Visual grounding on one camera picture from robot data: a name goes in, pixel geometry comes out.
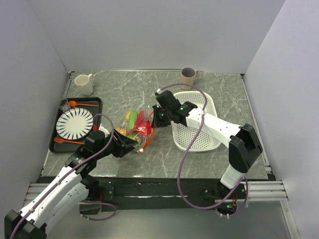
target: black base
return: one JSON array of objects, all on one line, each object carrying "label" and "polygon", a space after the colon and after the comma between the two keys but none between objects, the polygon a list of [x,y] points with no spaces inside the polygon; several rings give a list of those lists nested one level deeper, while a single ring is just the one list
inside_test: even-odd
[{"label": "black base", "polygon": [[[103,202],[112,203],[118,210],[189,208],[180,197],[175,178],[95,178],[99,181]],[[40,177],[38,183],[50,183],[53,177]],[[215,204],[229,192],[219,179],[181,179],[187,199],[200,207]],[[244,185],[235,190],[238,199],[245,198]],[[99,201],[100,197],[91,199]],[[102,211],[112,208],[102,207]]]}]

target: yellow plastic item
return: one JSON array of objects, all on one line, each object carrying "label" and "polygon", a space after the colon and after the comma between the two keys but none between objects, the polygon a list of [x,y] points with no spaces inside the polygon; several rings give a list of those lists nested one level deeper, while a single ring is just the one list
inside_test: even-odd
[{"label": "yellow plastic item", "polygon": [[127,132],[124,128],[116,128],[115,130],[124,136],[127,135]]},{"label": "yellow plastic item", "polygon": [[126,116],[125,116],[125,120],[128,122],[130,120],[130,114],[131,111],[127,112]]}]

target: white mug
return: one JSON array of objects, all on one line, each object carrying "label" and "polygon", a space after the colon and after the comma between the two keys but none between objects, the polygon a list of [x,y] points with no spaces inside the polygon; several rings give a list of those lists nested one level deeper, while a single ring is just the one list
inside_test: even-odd
[{"label": "white mug", "polygon": [[75,78],[74,83],[78,87],[79,91],[84,96],[90,96],[93,93],[93,81],[90,79],[90,75],[79,75]]}]

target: white plate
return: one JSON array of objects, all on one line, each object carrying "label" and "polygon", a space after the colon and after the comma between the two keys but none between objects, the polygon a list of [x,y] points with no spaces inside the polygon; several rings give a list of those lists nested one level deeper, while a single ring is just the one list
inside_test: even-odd
[{"label": "white plate", "polygon": [[77,140],[86,136],[92,129],[93,116],[83,108],[65,112],[56,123],[57,133],[64,139]]}]

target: white plastic basket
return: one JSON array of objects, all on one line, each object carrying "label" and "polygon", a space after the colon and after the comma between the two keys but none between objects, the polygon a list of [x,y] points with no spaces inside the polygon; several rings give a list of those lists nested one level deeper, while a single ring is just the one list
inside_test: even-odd
[{"label": "white plastic basket", "polygon": [[[210,95],[206,94],[207,96],[207,106],[205,109],[205,112],[216,116],[216,109],[214,105],[214,101],[211,98]],[[198,107],[203,108],[205,99],[203,95],[198,91],[184,91],[184,92],[178,92],[174,94],[176,99],[179,100],[181,104],[183,104],[186,101],[189,101],[193,104],[196,104]],[[185,127],[182,124],[175,124],[172,123],[172,132],[173,132],[173,139],[176,144],[176,146],[182,150],[185,151],[191,142],[191,140],[194,138],[197,129]],[[195,140],[194,144],[190,148],[189,152],[204,152],[209,151],[217,148],[220,145],[220,141],[217,139],[207,135],[204,132],[201,132],[197,139]]]}]

